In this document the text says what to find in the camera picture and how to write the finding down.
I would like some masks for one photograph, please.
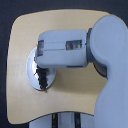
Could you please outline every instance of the beige panel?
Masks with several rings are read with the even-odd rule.
[[[7,114],[12,124],[60,111],[93,114],[96,98],[105,85],[92,64],[82,69],[58,69],[46,92],[35,90],[26,75],[26,61],[38,36],[52,29],[86,29],[106,12],[57,10],[20,16],[13,24],[7,64]]]

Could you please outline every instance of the tan board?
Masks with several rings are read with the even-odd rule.
[[[40,116],[78,111],[93,114],[97,96],[106,79],[92,64],[82,69],[58,69],[47,93],[35,90],[28,81],[26,61],[46,30],[86,29],[106,12],[55,10],[20,16],[13,24],[7,62],[7,116],[12,124],[29,122]]]

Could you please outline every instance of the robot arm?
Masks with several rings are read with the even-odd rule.
[[[86,30],[56,30],[38,39],[40,68],[86,67],[92,61],[108,81],[95,105],[95,128],[128,128],[128,29],[114,15]]]
[[[85,67],[86,30],[51,30],[40,34],[35,61],[40,68]]]

